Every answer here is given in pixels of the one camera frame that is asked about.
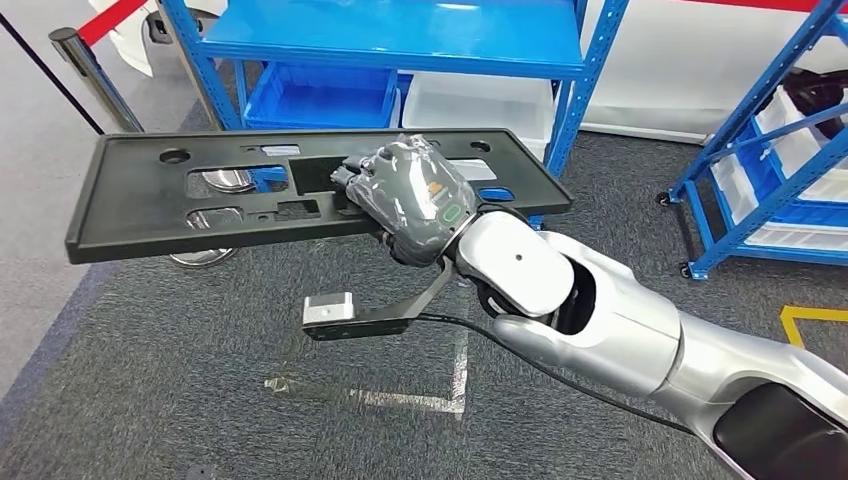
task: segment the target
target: green indicator light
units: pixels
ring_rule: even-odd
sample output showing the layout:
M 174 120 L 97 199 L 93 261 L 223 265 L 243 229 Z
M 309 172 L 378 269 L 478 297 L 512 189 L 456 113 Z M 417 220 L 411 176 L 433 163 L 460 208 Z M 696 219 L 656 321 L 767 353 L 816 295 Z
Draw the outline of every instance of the green indicator light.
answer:
M 442 212 L 442 220 L 446 223 L 453 223 L 454 220 L 459 218 L 460 214 L 462 214 L 462 209 L 459 208 L 459 205 L 453 204 Z

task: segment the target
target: black cable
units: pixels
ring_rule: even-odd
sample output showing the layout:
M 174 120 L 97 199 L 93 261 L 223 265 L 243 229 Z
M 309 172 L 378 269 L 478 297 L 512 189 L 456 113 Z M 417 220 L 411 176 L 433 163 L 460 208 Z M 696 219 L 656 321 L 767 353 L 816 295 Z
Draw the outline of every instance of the black cable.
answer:
M 461 318 L 452 317 L 450 315 L 436 315 L 436 314 L 432 314 L 432 313 L 422 313 L 421 315 L 416 317 L 415 320 L 423 320 L 423 321 L 427 321 L 427 322 L 436 322 L 436 323 L 448 323 L 448 324 L 452 324 L 452 325 L 459 325 L 460 327 L 465 327 L 465 328 L 467 328 L 471 331 L 474 331 L 474 332 L 479 333 L 480 335 L 486 337 L 486 339 L 488 339 L 489 341 L 491 341 L 495 345 L 503 348 L 504 350 L 515 355 L 516 357 L 520 358 L 521 360 L 524 360 L 525 362 L 530 364 L 531 367 L 533 367 L 536 370 L 544 373 L 545 375 L 552 378 L 553 380 L 556 380 L 557 382 L 559 382 L 559 383 L 561 383 L 561 384 L 563 384 L 563 385 L 565 385 L 569 388 L 577 390 L 578 392 L 580 392 L 584 395 L 588 395 L 588 396 L 594 398 L 595 400 L 606 403 L 607 405 L 610 405 L 612 407 L 624 410 L 627 413 L 631 413 L 633 415 L 636 415 L 637 417 L 644 418 L 645 420 L 648 420 L 648 421 L 651 421 L 651 422 L 654 422 L 654 423 L 658 423 L 658 424 L 665 426 L 665 427 L 668 427 L 668 428 L 673 428 L 674 430 L 677 430 L 678 432 L 683 432 L 687 435 L 694 435 L 695 434 L 692 430 L 690 430 L 689 428 L 687 428 L 687 427 L 685 427 L 685 426 L 683 426 L 683 425 L 681 425 L 677 422 L 673 422 L 671 420 L 666 420 L 666 419 L 659 417 L 657 415 L 654 415 L 652 413 L 648 413 L 648 412 L 639 410 L 638 408 L 631 407 L 630 405 L 627 405 L 624 402 L 620 402 L 620 401 L 618 401 L 618 400 L 616 400 L 612 397 L 608 397 L 608 396 L 606 396 L 602 393 L 598 393 L 594 390 L 591 390 L 589 388 L 584 387 L 583 385 L 580 385 L 579 383 L 576 383 L 572 380 L 565 378 L 564 376 L 557 373 L 553 369 L 539 363 L 536 360 L 533 360 L 532 358 L 524 355 L 523 353 L 519 352 L 518 350 L 515 350 L 514 348 L 510 347 L 509 345 L 507 345 L 506 343 L 501 341 L 498 337 L 496 337 L 494 333 L 486 330 L 485 328 L 483 328 L 483 327 L 481 327 L 481 326 L 479 326 L 475 323 L 469 322 L 468 320 L 463 320 Z
M 32 60 L 38 66 L 38 68 L 41 69 L 41 72 L 44 73 L 44 75 L 46 75 L 47 78 L 49 78 L 50 81 L 53 83 L 53 86 L 56 87 L 56 89 L 58 89 L 59 92 L 61 92 L 62 95 L 65 96 L 65 99 L 70 102 L 71 105 L 73 105 L 73 107 L 77 110 L 77 113 L 79 113 L 82 118 L 84 118 L 85 121 L 88 123 L 88 126 L 90 126 L 96 134 L 103 135 L 103 129 L 100 128 L 100 125 L 98 125 L 97 122 L 94 121 L 94 119 L 91 117 L 91 115 L 88 114 L 82 104 L 77 101 L 76 97 L 74 97 L 74 95 L 67 88 L 65 88 L 65 86 L 62 84 L 61 81 L 59 81 L 53 71 L 50 70 L 50 67 L 48 67 L 47 64 L 44 63 L 44 60 L 42 60 L 37 53 L 35 53 L 35 50 L 33 50 L 32 47 L 29 46 L 26 40 L 21 37 L 21 34 L 18 33 L 17 30 L 15 30 L 15 27 L 13 27 L 12 24 L 9 23 L 8 20 L 6 20 L 6 17 L 2 13 L 0 13 L 0 24 L 3 24 L 3 28 L 5 28 L 6 31 L 9 32 L 9 35 L 11 35 L 13 39 L 15 39 L 15 42 L 17 42 L 21 49 L 23 49 L 27 56 L 29 56 L 30 60 Z

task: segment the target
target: red barrier rope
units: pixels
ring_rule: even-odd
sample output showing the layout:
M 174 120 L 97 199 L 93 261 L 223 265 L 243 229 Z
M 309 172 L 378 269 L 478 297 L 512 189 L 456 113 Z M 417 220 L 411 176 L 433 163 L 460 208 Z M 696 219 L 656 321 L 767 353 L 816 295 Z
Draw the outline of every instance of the red barrier rope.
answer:
M 89 47 L 109 33 L 109 30 L 144 6 L 147 0 L 118 0 L 79 29 L 82 41 Z
M 790 12 L 813 11 L 818 0 L 691 0 L 700 3 L 716 5 L 732 5 L 737 7 L 768 8 L 770 10 L 788 10 Z M 843 5 L 839 13 L 848 13 L 848 4 Z

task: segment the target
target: robotic arm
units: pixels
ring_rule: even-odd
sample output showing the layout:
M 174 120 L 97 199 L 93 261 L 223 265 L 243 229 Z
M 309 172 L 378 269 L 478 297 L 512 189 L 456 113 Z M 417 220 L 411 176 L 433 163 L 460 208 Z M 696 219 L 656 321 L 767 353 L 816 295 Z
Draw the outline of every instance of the robotic arm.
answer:
M 384 227 L 396 260 L 443 273 L 378 310 L 351 294 L 308 297 L 313 338 L 401 333 L 458 273 L 478 285 L 503 343 L 652 399 L 742 478 L 848 478 L 848 376 L 819 357 L 681 312 L 625 265 L 486 209 L 421 137 L 350 158 L 332 179 Z

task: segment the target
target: yellow floor line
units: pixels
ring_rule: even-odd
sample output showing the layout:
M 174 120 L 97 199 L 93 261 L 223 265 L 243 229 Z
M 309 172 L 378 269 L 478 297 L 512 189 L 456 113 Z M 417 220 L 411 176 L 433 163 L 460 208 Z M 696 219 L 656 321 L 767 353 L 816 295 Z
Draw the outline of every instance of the yellow floor line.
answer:
M 780 323 L 783 324 L 786 337 L 792 345 L 804 348 L 804 341 L 801 340 L 801 332 L 798 331 L 798 325 L 795 322 L 796 319 L 848 322 L 848 310 L 784 305 L 783 310 L 780 312 Z

